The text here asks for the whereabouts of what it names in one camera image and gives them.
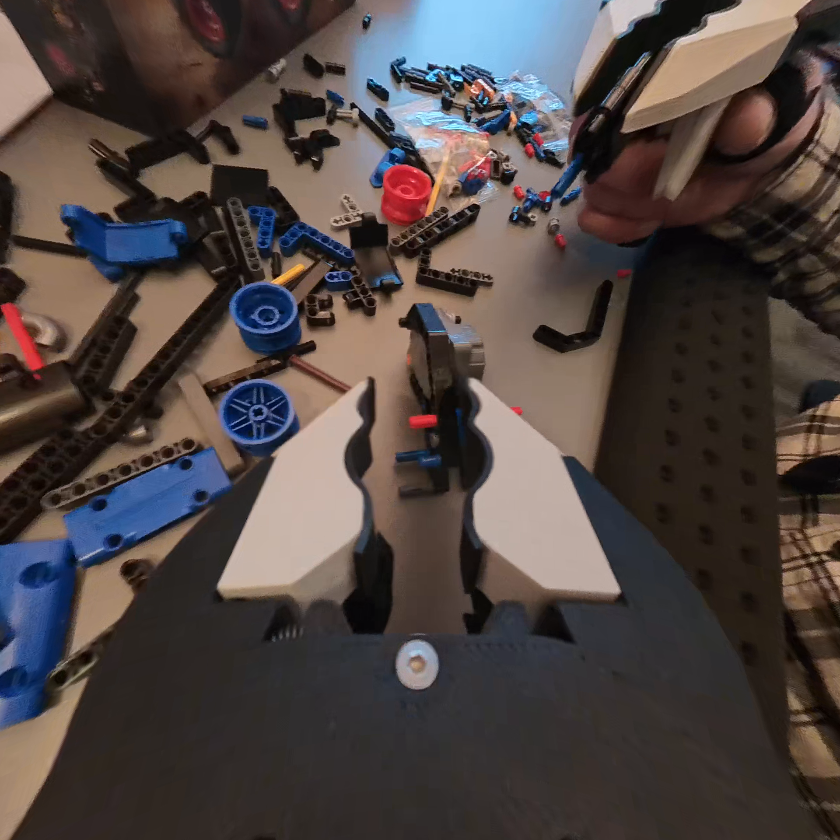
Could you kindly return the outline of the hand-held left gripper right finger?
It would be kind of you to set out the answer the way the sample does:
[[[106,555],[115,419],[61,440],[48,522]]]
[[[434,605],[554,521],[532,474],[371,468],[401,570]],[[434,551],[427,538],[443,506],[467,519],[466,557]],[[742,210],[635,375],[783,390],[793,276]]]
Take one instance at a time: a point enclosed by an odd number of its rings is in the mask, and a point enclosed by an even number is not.
[[[622,590],[558,447],[475,378],[465,398],[465,593],[539,614]]]

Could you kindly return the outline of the black connector piece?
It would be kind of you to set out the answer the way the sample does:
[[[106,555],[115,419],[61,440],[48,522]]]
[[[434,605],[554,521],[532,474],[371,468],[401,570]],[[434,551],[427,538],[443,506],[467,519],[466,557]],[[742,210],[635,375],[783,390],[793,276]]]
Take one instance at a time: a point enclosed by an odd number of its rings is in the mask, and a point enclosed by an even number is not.
[[[553,199],[563,198],[579,175],[594,183],[611,167],[621,150],[620,135],[626,111],[652,58],[650,52],[643,53],[624,71],[602,102],[586,113],[570,148],[571,163],[566,165],[551,191]]]

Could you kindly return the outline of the black blue brick frame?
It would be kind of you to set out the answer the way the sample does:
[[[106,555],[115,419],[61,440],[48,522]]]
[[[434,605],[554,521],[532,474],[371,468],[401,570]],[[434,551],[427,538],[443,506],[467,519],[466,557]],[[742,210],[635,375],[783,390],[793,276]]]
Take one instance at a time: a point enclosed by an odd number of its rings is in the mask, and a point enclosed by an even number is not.
[[[417,466],[428,478],[425,486],[400,486],[402,499],[425,498],[449,492],[452,473],[457,471],[463,491],[476,485],[485,467],[486,453],[470,422],[477,404],[461,379],[451,385],[434,408],[408,417],[414,432],[423,433],[425,447],[395,454],[396,466]]]

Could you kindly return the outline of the grey desk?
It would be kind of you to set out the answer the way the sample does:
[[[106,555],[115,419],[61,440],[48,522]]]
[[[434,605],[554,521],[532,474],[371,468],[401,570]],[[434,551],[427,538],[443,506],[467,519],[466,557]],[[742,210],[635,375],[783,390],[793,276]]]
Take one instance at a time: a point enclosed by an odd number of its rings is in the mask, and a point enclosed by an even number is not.
[[[361,100],[367,110],[375,100],[365,89],[372,77],[391,89],[391,101],[412,97],[388,80],[388,63],[406,56],[412,64],[428,60],[458,65],[462,61],[507,75],[515,70],[541,78],[566,98],[581,50],[588,38],[598,2],[357,2],[328,27],[302,44],[287,59],[280,81],[290,88],[321,92],[324,85],[308,81],[303,53],[346,66],[338,84],[345,100]],[[372,15],[364,31],[362,18]],[[365,209],[378,212],[379,193],[368,179],[384,149],[371,132],[337,125],[338,148],[326,153],[320,172],[297,166],[277,128],[247,129],[244,114],[270,116],[279,98],[278,85],[256,78],[213,113],[230,126],[241,154],[231,161],[266,169],[301,218],[321,230],[348,193]],[[111,211],[120,192],[95,172],[91,139],[122,150],[140,139],[128,129],[52,101],[2,144],[2,171],[17,188],[16,223],[24,235],[47,240],[65,238],[60,204],[73,203]],[[548,323],[563,332],[581,327],[595,288],[633,258],[583,235],[573,204],[559,215],[568,239],[559,251],[536,227],[511,226],[510,191],[482,205],[477,223],[436,248],[435,266],[462,266],[491,273],[493,288],[479,290],[475,299],[439,294],[418,287],[415,264],[398,260],[404,288],[379,304],[366,318],[347,311],[335,298],[337,324],[314,331],[317,350],[308,360],[346,384],[367,376],[376,384],[376,422],[371,443],[373,464],[364,477],[371,493],[376,527],[394,552],[394,602],[389,632],[457,633],[463,631],[467,608],[458,564],[461,496],[457,484],[448,494],[405,500],[398,487],[420,484],[422,470],[396,468],[394,455],[420,448],[422,436],[407,425],[416,401],[407,382],[407,331],[398,326],[411,305],[434,301],[452,305],[474,326],[487,348],[487,387],[511,406],[520,406],[531,425],[567,455],[593,466],[601,436],[606,397],[613,375],[617,343],[623,325],[627,281],[619,282],[603,337],[593,349],[569,355],[546,350],[532,332]],[[75,347],[113,294],[112,285],[78,258],[15,250],[11,267],[28,285],[23,309],[56,320]],[[177,275],[150,272],[140,283],[140,300],[132,313],[138,330],[115,383],[139,373],[163,341],[205,298],[213,283],[199,266]],[[110,560],[80,573],[77,607],[68,638],[75,652],[118,622],[140,596],[121,576],[129,560],[158,564],[195,527],[210,517],[222,518],[222,502]],[[51,770],[87,680],[68,688],[56,705],[37,718],[2,731],[2,838],[14,835]]]

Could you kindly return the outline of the blue wheel rim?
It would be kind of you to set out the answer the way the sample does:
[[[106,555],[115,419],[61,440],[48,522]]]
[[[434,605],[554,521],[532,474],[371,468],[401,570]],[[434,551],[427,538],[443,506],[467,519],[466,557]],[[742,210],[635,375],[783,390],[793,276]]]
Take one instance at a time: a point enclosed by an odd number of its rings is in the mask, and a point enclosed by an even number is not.
[[[290,395],[266,379],[235,385],[223,396],[217,414],[234,445],[255,458],[273,455],[300,431]]]
[[[301,340],[298,303],[270,281],[241,287],[229,302],[230,315],[246,347],[261,355],[289,350]]]

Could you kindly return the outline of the grey flat plate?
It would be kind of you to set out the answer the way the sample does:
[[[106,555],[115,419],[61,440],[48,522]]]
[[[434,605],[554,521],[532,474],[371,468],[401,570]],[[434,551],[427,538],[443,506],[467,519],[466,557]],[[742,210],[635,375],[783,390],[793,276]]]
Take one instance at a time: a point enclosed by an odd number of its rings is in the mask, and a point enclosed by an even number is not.
[[[228,477],[235,479],[246,469],[246,463],[233,441],[227,436],[218,419],[211,399],[194,373],[185,373],[178,387],[190,414],[198,423],[206,441],[215,449]]]

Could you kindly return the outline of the pile of small connector pins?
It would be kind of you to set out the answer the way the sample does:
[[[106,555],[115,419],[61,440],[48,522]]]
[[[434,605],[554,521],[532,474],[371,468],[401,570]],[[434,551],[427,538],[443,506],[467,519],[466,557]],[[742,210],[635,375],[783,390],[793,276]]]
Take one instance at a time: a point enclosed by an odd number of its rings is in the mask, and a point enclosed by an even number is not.
[[[499,76],[469,63],[423,69],[400,60],[391,70],[393,80],[418,99],[435,98],[443,110],[461,111],[466,121],[490,136],[490,145],[511,137],[529,159],[558,170],[565,167],[571,116],[560,95],[538,76],[518,70]]]

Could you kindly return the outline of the long black holed beam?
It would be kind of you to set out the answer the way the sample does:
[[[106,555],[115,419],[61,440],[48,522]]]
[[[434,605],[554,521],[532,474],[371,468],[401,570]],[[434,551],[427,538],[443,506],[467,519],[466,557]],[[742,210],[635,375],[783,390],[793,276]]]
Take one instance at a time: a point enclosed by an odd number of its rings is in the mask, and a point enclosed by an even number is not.
[[[140,419],[162,389],[228,310],[238,280],[227,276],[158,349],[151,360],[85,428],[62,427],[1,483],[1,543],[42,513],[41,498],[71,483]]]

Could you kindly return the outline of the black straight beam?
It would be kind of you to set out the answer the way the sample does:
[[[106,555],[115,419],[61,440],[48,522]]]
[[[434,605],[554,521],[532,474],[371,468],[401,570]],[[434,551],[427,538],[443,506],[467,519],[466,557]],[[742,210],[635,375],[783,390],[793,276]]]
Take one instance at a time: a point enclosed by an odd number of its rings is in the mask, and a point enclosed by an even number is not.
[[[418,257],[421,249],[434,249],[446,240],[466,230],[476,222],[479,214],[480,205],[478,203],[471,203],[456,213],[449,214],[446,220],[441,221],[419,236],[411,239],[397,255],[414,259]]]
[[[429,215],[422,217],[420,220],[416,221],[411,226],[406,227],[404,230],[393,236],[388,244],[389,251],[393,254],[400,253],[407,242],[409,242],[416,236],[419,236],[423,232],[427,231],[429,228],[432,228],[441,221],[445,221],[448,218],[448,216],[449,210],[446,206],[441,206],[435,209]]]

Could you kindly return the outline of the black sloped panel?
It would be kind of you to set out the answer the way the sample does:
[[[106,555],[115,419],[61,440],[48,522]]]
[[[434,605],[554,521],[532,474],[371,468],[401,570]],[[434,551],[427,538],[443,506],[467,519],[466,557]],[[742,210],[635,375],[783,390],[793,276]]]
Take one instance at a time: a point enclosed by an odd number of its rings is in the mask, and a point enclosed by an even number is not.
[[[403,279],[389,250],[388,226],[374,213],[362,213],[349,232],[355,265],[368,288],[389,294],[400,290]]]

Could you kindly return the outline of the black angled connector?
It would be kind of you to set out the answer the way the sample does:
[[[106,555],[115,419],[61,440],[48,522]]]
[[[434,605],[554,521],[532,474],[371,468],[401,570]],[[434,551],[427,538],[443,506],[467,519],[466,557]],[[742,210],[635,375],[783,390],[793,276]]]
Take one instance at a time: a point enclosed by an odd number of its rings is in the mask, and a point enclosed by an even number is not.
[[[318,172],[324,164],[324,151],[340,146],[341,140],[327,129],[316,129],[305,136],[287,136],[284,143],[297,165],[309,163]]]
[[[283,87],[279,89],[279,94],[279,100],[272,105],[272,114],[284,140],[298,137],[298,121],[325,117],[325,98],[314,97],[308,91]]]

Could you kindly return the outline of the blue hinged fender panel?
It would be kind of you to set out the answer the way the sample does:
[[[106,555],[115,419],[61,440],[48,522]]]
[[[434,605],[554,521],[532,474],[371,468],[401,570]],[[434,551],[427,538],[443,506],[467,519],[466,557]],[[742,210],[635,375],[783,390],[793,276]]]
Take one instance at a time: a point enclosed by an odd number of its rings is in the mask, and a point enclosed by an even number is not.
[[[74,204],[62,204],[59,217],[74,245],[110,282],[122,281],[132,270],[179,259],[190,241],[184,223],[171,218],[110,223]]]

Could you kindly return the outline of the red axle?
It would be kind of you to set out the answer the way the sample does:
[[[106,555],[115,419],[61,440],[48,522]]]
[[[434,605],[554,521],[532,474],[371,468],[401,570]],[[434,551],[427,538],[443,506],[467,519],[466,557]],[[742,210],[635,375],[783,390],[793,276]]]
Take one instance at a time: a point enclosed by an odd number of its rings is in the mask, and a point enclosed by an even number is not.
[[[1,304],[1,312],[23,356],[23,361],[28,368],[29,375],[39,382],[41,380],[40,372],[44,367],[44,362],[41,358],[38,345],[25,326],[20,310],[13,302],[5,302]]]

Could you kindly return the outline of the black short beam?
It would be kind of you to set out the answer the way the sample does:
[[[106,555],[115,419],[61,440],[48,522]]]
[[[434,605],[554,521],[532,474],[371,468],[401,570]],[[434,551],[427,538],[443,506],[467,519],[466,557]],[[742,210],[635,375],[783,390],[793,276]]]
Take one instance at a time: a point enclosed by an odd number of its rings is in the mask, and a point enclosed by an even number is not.
[[[209,165],[210,157],[202,141],[185,129],[179,129],[164,136],[145,140],[127,148],[124,152],[129,168],[134,174],[153,166],[188,154],[200,165]]]

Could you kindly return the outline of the white rounded board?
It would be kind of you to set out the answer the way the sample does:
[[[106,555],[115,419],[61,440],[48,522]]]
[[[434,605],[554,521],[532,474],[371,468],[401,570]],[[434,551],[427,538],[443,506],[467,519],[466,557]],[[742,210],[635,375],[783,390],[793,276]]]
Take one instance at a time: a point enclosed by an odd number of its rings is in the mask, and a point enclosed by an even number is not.
[[[1,140],[32,118],[52,96],[35,59],[1,12]]]

